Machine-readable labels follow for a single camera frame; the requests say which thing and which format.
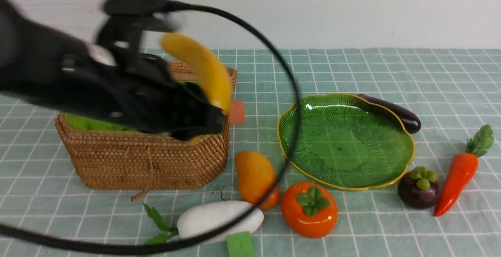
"wicker basket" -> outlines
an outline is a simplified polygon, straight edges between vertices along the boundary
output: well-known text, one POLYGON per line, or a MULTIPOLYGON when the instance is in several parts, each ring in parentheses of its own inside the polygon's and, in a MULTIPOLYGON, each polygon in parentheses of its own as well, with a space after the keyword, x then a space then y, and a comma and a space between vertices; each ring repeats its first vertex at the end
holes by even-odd
MULTIPOLYGON (((168 64, 175 79, 197 80, 185 63, 168 64)), ((227 70, 234 91, 236 70, 227 70)), ((150 189, 197 189, 220 175, 227 164, 228 118, 222 134, 203 136, 194 145, 164 135, 75 130, 62 113, 56 129, 77 174, 92 189, 142 190, 139 196, 150 189)))

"white wall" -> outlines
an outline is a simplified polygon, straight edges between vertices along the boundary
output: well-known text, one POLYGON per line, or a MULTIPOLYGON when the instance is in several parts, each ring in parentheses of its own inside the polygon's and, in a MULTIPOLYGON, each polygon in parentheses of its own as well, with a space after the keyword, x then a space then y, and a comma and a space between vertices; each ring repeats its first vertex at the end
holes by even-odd
MULTIPOLYGON (((101 0, 15 0, 33 19, 90 39, 101 0)), ((280 48, 501 48, 501 0, 183 0, 230 11, 280 48)), ((185 34, 211 48, 261 48, 220 18, 189 14, 185 34)), ((149 35, 147 45, 156 46, 149 35)))

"green plate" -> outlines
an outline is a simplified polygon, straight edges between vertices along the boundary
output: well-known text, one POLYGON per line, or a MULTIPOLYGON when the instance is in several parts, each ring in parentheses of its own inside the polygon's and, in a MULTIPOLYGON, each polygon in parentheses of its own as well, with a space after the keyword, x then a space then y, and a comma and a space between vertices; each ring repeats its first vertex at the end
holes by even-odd
MULTIPOLYGON (((316 182, 349 191, 397 182, 415 154, 415 144, 389 109, 348 93, 311 95, 301 100, 303 128, 294 162, 316 182)), ((292 143, 296 104, 277 125, 284 156, 292 143)))

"purple eggplant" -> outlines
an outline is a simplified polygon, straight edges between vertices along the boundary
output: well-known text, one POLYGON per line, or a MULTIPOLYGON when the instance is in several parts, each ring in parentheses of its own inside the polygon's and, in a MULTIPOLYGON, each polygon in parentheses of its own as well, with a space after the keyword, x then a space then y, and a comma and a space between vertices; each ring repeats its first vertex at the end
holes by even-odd
POLYGON ((365 99, 368 102, 381 105, 393 111, 393 113, 400 118, 400 121, 402 121, 402 123, 404 124, 406 131, 408 131, 410 134, 415 134, 419 132, 419 130, 421 130, 421 121, 419 120, 418 116, 409 111, 408 109, 405 109, 391 102, 387 102, 378 98, 364 95, 363 93, 357 93, 356 95, 362 99, 365 99))
POLYGON ((407 172, 398 182, 397 189, 402 202, 419 210, 433 207, 440 197, 437 175, 422 166, 407 172))

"orange carrot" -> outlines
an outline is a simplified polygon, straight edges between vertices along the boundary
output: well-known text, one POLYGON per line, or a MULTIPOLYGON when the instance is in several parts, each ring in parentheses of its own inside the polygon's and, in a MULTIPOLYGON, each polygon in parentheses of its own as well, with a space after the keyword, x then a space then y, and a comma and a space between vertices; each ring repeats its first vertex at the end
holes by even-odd
POLYGON ((473 139, 467 140, 466 151, 454 156, 442 194, 435 207, 435 217, 442 216, 456 203, 461 192, 476 173, 478 158, 485 155, 493 143, 492 128, 486 124, 476 132, 473 139))

